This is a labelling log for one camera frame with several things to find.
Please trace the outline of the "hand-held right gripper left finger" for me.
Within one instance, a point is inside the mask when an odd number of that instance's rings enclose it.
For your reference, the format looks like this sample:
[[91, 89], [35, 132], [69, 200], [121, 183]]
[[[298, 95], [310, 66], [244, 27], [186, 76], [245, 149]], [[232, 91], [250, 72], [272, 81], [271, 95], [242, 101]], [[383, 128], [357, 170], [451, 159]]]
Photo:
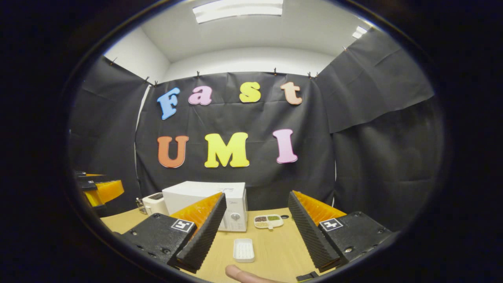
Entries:
[[117, 236], [157, 262], [196, 273], [212, 246], [226, 208], [225, 194], [218, 192], [169, 216], [154, 213]]

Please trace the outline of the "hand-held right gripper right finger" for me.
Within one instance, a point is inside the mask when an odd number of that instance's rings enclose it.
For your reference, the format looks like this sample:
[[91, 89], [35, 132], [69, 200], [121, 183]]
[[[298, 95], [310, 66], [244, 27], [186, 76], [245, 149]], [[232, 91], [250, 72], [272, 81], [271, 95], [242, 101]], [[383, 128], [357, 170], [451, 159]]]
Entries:
[[288, 208], [320, 272], [366, 256], [393, 235], [361, 211], [346, 214], [299, 191], [290, 192]]

